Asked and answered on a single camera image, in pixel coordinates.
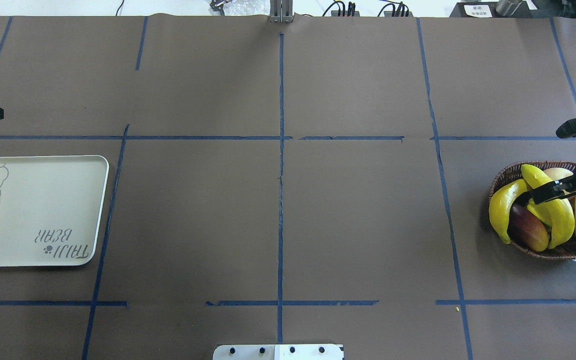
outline fruit basket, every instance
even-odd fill
[[[551,167],[561,167],[570,171],[574,171],[576,166],[576,163],[571,161],[522,161],[510,164],[503,168],[503,170],[501,170],[494,177],[488,192],[488,202],[490,202],[490,199],[496,191],[501,189],[503,186],[514,182],[515,180],[519,180],[522,177],[522,164],[531,164],[540,168],[541,170],[546,170]],[[515,241],[510,242],[510,244],[512,244],[512,246],[520,250],[522,253],[530,255],[533,258],[545,260],[576,260],[576,239],[574,239],[574,237],[567,242],[560,244],[556,248],[546,249],[540,252],[533,251],[527,246]]]

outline label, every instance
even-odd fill
[[[474,18],[492,18],[492,11],[488,5],[464,5],[466,15]]]

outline tray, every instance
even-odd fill
[[[89,262],[107,181],[101,155],[0,157],[0,267]]]
[[[571,161],[521,161],[510,164],[503,168],[503,170],[501,170],[494,177],[488,192],[488,202],[490,202],[492,195],[496,191],[501,189],[503,186],[514,182],[515,180],[519,180],[522,177],[522,164],[531,164],[541,170],[546,170],[551,167],[562,167],[564,169],[574,171],[576,166],[576,162]],[[533,258],[545,260],[576,260],[576,239],[574,235],[572,239],[566,241],[565,243],[560,244],[553,249],[546,249],[541,252],[535,252],[523,244],[516,243],[514,241],[510,242],[510,244],[512,244],[512,246],[520,250],[522,253],[530,255]]]

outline white tray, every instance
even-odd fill
[[[107,180],[101,155],[0,157],[0,267],[89,262]]]

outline apple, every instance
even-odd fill
[[[572,175],[572,171],[563,167],[551,167],[543,171],[551,180],[562,180]]]
[[[508,235],[513,241],[537,252],[546,250],[550,239],[546,226],[537,216],[516,202],[510,208]]]

